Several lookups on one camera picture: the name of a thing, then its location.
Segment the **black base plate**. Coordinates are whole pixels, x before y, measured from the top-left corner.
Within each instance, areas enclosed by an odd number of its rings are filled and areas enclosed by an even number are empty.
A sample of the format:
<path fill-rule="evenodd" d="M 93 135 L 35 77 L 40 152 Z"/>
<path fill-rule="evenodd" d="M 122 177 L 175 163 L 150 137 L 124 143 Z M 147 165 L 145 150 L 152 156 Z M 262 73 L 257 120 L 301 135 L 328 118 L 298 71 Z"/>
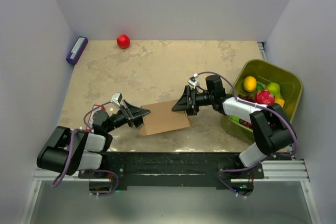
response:
<path fill-rule="evenodd" d="M 262 165 L 243 169 L 238 153 L 228 152 L 105 152 L 99 172 L 80 172 L 79 178 L 93 182 L 107 179 L 116 180 L 107 172 L 118 176 L 118 190 L 130 186 L 161 187 L 215 187 L 225 189 L 232 179 L 243 182 L 234 186 L 237 191 L 253 189 L 254 179 L 263 179 Z"/>

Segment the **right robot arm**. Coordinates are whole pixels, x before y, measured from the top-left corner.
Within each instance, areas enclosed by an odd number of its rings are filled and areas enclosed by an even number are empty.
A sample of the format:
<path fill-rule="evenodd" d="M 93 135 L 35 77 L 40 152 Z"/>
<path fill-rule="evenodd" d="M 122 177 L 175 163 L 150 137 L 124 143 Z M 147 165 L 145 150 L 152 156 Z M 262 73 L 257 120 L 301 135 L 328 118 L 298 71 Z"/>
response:
<path fill-rule="evenodd" d="M 240 162 L 234 165 L 237 177 L 246 178 L 252 173 L 253 166 L 280 149 L 297 144 L 295 131 L 280 105 L 263 105 L 240 99 L 235 93 L 226 93 L 223 76 L 210 71 L 207 75 L 206 90 L 201 89 L 198 74 L 189 78 L 172 111 L 184 111 L 192 116 L 198 114 L 200 107 L 210 105 L 222 115 L 236 116 L 251 124 L 255 142 L 239 154 Z"/>

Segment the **pink dragon fruit toy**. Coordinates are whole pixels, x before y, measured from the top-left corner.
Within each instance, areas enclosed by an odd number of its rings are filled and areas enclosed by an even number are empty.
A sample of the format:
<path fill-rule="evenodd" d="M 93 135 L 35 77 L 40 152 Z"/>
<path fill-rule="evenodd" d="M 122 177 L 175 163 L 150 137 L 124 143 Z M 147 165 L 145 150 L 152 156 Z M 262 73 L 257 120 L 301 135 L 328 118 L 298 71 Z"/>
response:
<path fill-rule="evenodd" d="M 258 104 L 272 105 L 275 101 L 274 95 L 268 90 L 258 90 L 254 101 Z"/>

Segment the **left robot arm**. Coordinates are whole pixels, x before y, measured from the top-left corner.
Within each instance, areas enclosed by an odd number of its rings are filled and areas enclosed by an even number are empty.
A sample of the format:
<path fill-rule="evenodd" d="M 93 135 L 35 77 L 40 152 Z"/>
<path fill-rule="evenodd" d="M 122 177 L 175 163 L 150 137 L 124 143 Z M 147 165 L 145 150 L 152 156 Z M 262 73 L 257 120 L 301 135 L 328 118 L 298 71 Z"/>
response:
<path fill-rule="evenodd" d="M 92 115 L 92 126 L 87 131 L 71 130 L 58 126 L 43 146 L 37 156 L 37 167 L 41 169 L 72 175 L 78 170 L 90 169 L 97 178 L 108 174 L 109 165 L 97 160 L 85 166 L 82 162 L 84 152 L 106 151 L 113 137 L 111 131 L 127 124 L 129 127 L 139 127 L 143 124 L 143 117 L 150 114 L 149 109 L 133 106 L 123 100 L 117 113 L 109 115 L 106 110 L 96 109 Z"/>

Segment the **yellow toy lemon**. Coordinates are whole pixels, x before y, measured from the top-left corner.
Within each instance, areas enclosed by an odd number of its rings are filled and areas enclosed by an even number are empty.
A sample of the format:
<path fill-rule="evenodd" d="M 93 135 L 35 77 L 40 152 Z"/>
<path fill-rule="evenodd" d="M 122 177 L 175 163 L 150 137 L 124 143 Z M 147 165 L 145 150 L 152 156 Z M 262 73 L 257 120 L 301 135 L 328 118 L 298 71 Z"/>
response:
<path fill-rule="evenodd" d="M 283 100 L 282 98 L 275 98 L 274 103 L 280 105 L 282 108 L 285 106 L 285 100 Z"/>

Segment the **purple rectangular box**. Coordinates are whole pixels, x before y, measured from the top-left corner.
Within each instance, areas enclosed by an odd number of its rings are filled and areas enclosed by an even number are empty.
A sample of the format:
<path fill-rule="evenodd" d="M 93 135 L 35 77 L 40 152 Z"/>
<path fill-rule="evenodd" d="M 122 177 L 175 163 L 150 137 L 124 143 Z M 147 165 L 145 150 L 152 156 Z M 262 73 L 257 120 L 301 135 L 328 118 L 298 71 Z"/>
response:
<path fill-rule="evenodd" d="M 81 57 L 86 45 L 88 44 L 88 38 L 80 36 L 77 38 L 75 44 L 73 45 L 71 51 L 66 56 L 66 61 L 72 65 L 75 66 Z"/>

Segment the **orange toy fruit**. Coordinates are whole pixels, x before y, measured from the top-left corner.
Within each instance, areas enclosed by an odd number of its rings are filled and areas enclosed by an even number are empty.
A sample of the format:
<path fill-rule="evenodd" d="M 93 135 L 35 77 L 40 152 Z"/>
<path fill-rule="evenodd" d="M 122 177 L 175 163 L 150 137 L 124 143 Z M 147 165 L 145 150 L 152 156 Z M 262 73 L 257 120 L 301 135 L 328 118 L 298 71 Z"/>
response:
<path fill-rule="evenodd" d="M 247 76 L 243 82 L 243 88 L 247 92 L 254 92 L 257 87 L 257 80 L 253 76 Z"/>

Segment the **brown cardboard box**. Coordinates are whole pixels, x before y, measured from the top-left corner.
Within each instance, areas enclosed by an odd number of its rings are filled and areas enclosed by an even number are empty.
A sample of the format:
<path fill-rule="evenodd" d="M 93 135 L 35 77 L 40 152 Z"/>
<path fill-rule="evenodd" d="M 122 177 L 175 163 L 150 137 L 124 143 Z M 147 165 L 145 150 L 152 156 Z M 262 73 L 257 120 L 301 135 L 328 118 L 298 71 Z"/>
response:
<path fill-rule="evenodd" d="M 150 110 L 143 117 L 143 125 L 139 129 L 142 136 L 184 129 L 192 125 L 185 111 L 173 112 L 172 107 L 177 100 L 153 103 L 141 106 L 142 109 Z"/>

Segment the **green toy pear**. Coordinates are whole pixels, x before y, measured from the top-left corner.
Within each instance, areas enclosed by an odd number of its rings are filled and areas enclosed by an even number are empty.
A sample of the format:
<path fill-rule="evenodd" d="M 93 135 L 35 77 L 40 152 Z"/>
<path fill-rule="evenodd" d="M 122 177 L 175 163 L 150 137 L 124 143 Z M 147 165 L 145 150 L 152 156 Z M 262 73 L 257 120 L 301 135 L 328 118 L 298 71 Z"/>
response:
<path fill-rule="evenodd" d="M 280 85 L 275 82 L 267 84 L 266 90 L 270 91 L 276 98 L 281 97 Z"/>

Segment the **red rectangular packet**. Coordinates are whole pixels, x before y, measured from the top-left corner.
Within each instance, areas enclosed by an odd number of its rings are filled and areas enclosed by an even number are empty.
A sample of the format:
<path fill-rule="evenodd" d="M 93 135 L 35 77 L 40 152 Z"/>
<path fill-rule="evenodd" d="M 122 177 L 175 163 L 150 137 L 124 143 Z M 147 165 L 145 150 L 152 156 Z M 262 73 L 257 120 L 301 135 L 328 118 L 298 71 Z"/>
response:
<path fill-rule="evenodd" d="M 90 129 L 92 128 L 93 115 L 99 110 L 104 110 L 105 111 L 106 109 L 103 105 L 99 105 L 99 104 L 94 104 L 92 106 L 92 111 L 89 113 L 89 115 L 87 117 L 87 124 L 88 124 L 88 126 L 86 127 L 87 131 L 90 131 Z"/>

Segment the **dark red toy grapes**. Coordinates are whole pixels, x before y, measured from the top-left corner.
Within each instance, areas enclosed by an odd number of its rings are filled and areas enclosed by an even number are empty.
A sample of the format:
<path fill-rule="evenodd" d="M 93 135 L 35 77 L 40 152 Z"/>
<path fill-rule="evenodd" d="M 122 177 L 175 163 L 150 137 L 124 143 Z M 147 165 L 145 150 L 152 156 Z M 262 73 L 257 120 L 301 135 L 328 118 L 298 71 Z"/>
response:
<path fill-rule="evenodd" d="M 253 98 L 249 95 L 238 95 L 238 97 L 244 101 L 254 102 Z"/>

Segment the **bright green toy vegetable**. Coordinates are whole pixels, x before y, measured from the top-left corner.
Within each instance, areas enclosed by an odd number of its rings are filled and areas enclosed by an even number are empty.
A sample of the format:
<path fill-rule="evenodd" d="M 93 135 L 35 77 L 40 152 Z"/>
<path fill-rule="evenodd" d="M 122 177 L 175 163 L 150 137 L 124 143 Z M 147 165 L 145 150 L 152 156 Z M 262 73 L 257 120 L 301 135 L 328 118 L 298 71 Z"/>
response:
<path fill-rule="evenodd" d="M 230 117 L 231 120 L 233 120 L 233 121 L 235 121 L 237 123 L 239 123 L 239 121 L 240 121 L 240 118 L 238 118 L 236 116 L 230 115 L 229 117 Z"/>

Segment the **red apple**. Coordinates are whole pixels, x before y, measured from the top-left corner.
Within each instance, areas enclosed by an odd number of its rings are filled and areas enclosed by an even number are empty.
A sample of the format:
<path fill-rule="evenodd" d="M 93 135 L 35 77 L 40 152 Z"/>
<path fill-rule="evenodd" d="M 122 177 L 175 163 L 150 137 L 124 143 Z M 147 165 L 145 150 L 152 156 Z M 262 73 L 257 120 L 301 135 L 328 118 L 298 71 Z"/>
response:
<path fill-rule="evenodd" d="M 121 49 L 128 48 L 130 46 L 130 42 L 131 42 L 130 38 L 125 34 L 121 34 L 117 37 L 117 45 Z"/>

